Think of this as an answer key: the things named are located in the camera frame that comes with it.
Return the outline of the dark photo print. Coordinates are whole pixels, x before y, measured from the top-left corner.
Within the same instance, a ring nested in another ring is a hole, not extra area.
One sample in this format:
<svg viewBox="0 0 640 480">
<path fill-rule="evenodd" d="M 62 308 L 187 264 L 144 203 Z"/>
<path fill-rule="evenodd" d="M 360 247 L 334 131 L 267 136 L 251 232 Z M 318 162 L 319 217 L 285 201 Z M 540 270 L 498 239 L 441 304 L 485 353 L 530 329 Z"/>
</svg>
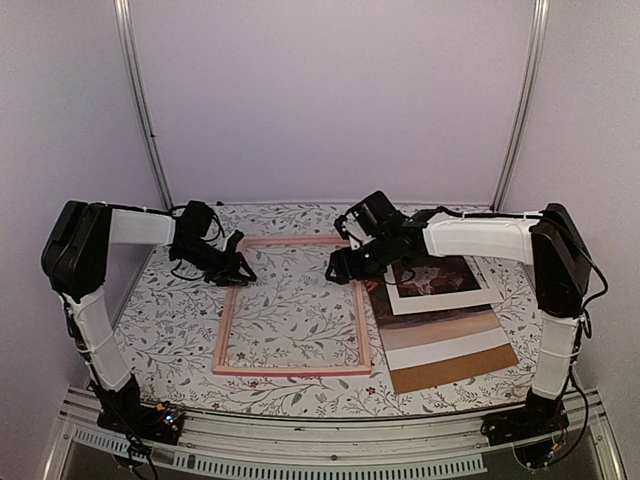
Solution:
<svg viewBox="0 0 640 480">
<path fill-rule="evenodd" d="M 390 370 L 431 364 L 508 344 L 494 304 L 395 315 L 383 279 L 365 281 Z"/>
</svg>

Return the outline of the white mat board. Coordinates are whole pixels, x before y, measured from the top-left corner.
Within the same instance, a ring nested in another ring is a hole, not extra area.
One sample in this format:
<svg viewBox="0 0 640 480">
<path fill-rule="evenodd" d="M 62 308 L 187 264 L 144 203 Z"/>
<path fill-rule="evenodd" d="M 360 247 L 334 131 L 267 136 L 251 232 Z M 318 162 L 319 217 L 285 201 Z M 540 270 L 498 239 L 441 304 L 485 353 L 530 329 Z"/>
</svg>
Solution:
<svg viewBox="0 0 640 480">
<path fill-rule="evenodd" d="M 391 264 L 384 282 L 395 315 L 455 310 L 500 303 L 489 266 L 474 257 L 419 257 Z"/>
</svg>

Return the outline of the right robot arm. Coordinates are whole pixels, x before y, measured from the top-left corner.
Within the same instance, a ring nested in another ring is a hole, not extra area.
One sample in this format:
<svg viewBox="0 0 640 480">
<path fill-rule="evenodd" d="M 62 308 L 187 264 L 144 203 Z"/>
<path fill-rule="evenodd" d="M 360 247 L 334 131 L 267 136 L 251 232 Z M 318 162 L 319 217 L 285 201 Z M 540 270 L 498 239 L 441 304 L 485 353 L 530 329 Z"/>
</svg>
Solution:
<svg viewBox="0 0 640 480">
<path fill-rule="evenodd" d="M 534 271 L 543 325 L 537 368 L 523 407 L 484 417 L 481 431 L 493 444 L 565 428 L 562 398 L 575 382 L 581 338 L 591 334 L 586 306 L 591 274 L 599 271 L 567 209 L 550 203 L 521 214 L 462 213 L 444 206 L 411 216 L 376 191 L 334 222 L 348 246 L 333 252 L 327 280 L 373 280 L 401 260 L 421 256 L 500 258 Z"/>
</svg>

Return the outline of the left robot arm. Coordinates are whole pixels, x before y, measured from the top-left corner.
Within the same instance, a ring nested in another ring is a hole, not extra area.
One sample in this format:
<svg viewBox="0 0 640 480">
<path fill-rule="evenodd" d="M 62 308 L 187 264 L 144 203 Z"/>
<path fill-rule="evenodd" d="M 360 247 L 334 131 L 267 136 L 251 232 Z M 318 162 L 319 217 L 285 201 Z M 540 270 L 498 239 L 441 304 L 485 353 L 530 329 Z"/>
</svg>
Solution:
<svg viewBox="0 0 640 480">
<path fill-rule="evenodd" d="M 59 296 L 67 329 L 90 372 L 101 404 L 102 427 L 128 434 L 176 432 L 180 409 L 168 402 L 145 407 L 140 388 L 114 338 L 104 298 L 112 245 L 166 246 L 173 260 L 186 261 L 207 283 L 246 286 L 256 275 L 234 231 L 223 249 L 206 235 L 219 218 L 204 202 L 190 201 L 180 215 L 142 207 L 71 200 L 62 209 L 45 244 L 41 267 Z"/>
</svg>

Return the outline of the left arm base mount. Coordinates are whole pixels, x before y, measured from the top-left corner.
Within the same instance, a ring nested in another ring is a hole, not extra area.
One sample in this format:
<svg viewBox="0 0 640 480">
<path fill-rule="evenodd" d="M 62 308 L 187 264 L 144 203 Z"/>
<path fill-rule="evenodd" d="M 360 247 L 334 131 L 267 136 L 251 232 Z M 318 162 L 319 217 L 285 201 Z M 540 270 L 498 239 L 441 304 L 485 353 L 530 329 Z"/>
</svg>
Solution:
<svg viewBox="0 0 640 480">
<path fill-rule="evenodd" d="M 184 421 L 185 412 L 182 408 L 163 402 L 153 407 L 104 406 L 97 425 L 135 439 L 177 445 Z"/>
</svg>

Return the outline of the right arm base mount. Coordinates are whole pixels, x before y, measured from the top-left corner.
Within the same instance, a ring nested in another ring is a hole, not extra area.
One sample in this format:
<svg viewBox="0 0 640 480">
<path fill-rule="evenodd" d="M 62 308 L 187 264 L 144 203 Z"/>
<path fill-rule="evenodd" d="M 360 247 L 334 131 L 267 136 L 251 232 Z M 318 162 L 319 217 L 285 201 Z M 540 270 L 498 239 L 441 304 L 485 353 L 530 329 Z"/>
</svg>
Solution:
<svg viewBox="0 0 640 480">
<path fill-rule="evenodd" d="M 491 446 L 516 445 L 516 460 L 529 469 L 546 468 L 564 439 L 569 420 L 563 408 L 544 411 L 521 407 L 483 417 L 480 432 Z"/>
</svg>

